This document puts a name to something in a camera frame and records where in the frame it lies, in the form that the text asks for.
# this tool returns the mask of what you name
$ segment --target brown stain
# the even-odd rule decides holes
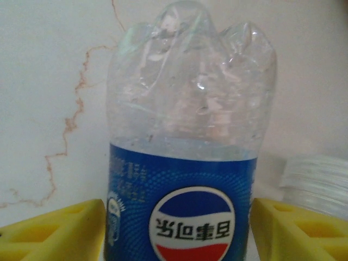
[[[120,18],[119,18],[119,15],[117,13],[117,10],[116,10],[116,4],[115,4],[115,0],[111,0],[111,4],[113,5],[113,8],[114,8],[114,14],[115,14],[115,17],[116,17],[116,20],[118,21],[118,23],[120,24],[122,30],[125,32],[125,27],[123,26],[123,23],[121,22]]]
[[[83,103],[83,100],[81,99],[81,97],[79,95],[79,90],[84,89],[84,88],[90,88],[90,87],[94,86],[94,85],[88,84],[87,79],[86,79],[86,73],[88,71],[91,54],[93,52],[95,52],[95,51],[98,51],[98,50],[112,50],[114,48],[115,47],[111,47],[110,48],[110,47],[105,46],[105,45],[96,46],[96,47],[90,48],[86,52],[86,54],[85,54],[85,60],[82,63],[83,68],[82,68],[82,70],[80,70],[80,73],[79,73],[80,74],[80,80],[79,80],[78,84],[74,88],[74,93],[77,96],[76,104],[78,105],[78,108],[77,108],[77,110],[75,111],[75,113],[73,114],[73,116],[71,118],[66,118],[65,119],[65,128],[64,128],[64,131],[63,131],[63,134],[62,134],[63,141],[64,141],[64,150],[62,152],[59,152],[59,153],[56,153],[56,154],[53,154],[53,155],[46,155],[45,156],[45,159],[46,159],[46,162],[47,162],[46,169],[47,169],[47,171],[49,173],[49,183],[51,185],[51,190],[49,191],[47,196],[42,198],[39,201],[23,199],[23,198],[21,198],[20,193],[19,193],[18,190],[11,188],[11,189],[9,189],[9,191],[12,192],[12,194],[16,198],[18,198],[18,200],[16,202],[2,202],[2,203],[0,203],[0,209],[1,208],[6,208],[6,207],[11,206],[11,205],[19,204],[19,203],[27,203],[27,204],[31,204],[31,205],[33,205],[35,207],[42,207],[44,205],[44,203],[46,201],[48,201],[52,197],[52,195],[55,193],[55,191],[57,190],[57,186],[56,186],[56,184],[54,182],[54,175],[53,175],[53,168],[52,168],[52,159],[57,158],[57,157],[66,157],[68,155],[68,151],[67,151],[67,148],[68,148],[67,135],[72,133],[75,129],[77,129],[76,119],[77,119],[79,114],[84,112],[84,103]]]

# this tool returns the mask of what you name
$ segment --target blue stripe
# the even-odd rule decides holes
[[[179,218],[231,212],[224,199],[206,191],[191,191],[177,195],[165,202],[159,211]]]

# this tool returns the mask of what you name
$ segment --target pepsi bottle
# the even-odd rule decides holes
[[[275,79],[255,25],[218,33],[196,2],[128,30],[107,81],[106,261],[244,260]]]

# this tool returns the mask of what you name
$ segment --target circular logo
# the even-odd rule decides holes
[[[209,187],[188,187],[157,203],[149,234],[161,261],[220,261],[232,242],[234,226],[234,208],[226,194]]]

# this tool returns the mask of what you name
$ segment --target red stripe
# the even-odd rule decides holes
[[[228,244],[216,244],[189,249],[174,249],[156,245],[166,261],[218,261]]]

